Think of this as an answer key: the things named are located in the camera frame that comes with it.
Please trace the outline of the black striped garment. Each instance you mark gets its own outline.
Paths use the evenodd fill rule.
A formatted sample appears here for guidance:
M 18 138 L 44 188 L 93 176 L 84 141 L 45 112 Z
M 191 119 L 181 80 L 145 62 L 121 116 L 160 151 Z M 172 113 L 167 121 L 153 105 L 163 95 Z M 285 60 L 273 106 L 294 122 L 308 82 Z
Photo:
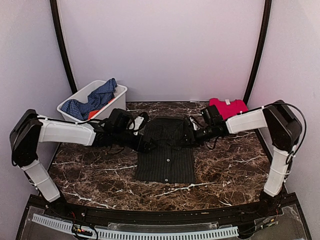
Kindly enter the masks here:
M 137 155 L 135 179 L 165 184 L 194 184 L 193 150 L 181 145 L 186 133 L 186 121 L 179 117 L 156 117 L 148 122 L 143 136 L 155 141 L 156 148 Z

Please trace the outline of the red t-shirt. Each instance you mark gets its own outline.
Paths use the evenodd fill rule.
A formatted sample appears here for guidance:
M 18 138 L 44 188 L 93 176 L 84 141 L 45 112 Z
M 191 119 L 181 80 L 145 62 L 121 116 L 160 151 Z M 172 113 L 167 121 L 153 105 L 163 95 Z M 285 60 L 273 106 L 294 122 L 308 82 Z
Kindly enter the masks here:
M 215 106 L 224 120 L 248 111 L 246 104 L 240 99 L 230 101 L 229 99 L 219 100 L 218 98 L 211 98 L 209 106 Z

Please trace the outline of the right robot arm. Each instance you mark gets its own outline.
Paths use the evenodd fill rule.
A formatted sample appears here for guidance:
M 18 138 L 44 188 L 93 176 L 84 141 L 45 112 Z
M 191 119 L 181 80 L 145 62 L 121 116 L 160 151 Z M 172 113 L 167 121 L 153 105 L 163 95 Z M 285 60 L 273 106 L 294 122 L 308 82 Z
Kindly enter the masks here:
M 223 119 L 217 107 L 211 105 L 201 110 L 206 126 L 197 128 L 197 122 L 187 119 L 186 130 L 179 143 L 185 147 L 193 147 L 213 138 L 262 128 L 268 129 L 273 155 L 263 191 L 275 197 L 281 192 L 283 183 L 290 174 L 292 160 L 306 136 L 307 122 L 299 121 L 291 110 L 295 108 L 296 106 L 290 103 L 277 100 Z

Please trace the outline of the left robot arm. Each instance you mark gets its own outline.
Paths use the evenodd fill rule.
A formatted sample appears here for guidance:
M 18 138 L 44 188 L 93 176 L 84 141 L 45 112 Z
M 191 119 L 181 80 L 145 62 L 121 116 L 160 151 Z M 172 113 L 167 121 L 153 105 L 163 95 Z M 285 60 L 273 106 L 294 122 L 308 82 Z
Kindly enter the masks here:
M 39 161 L 39 143 L 68 143 L 103 148 L 118 145 L 137 153 L 149 153 L 156 148 L 152 139 L 144 138 L 140 130 L 148 121 L 148 114 L 133 117 L 129 112 L 115 108 L 109 117 L 91 118 L 84 122 L 71 122 L 49 118 L 28 109 L 9 134 L 11 164 L 19 167 L 51 203 L 51 210 L 60 218 L 71 213 L 64 196 Z

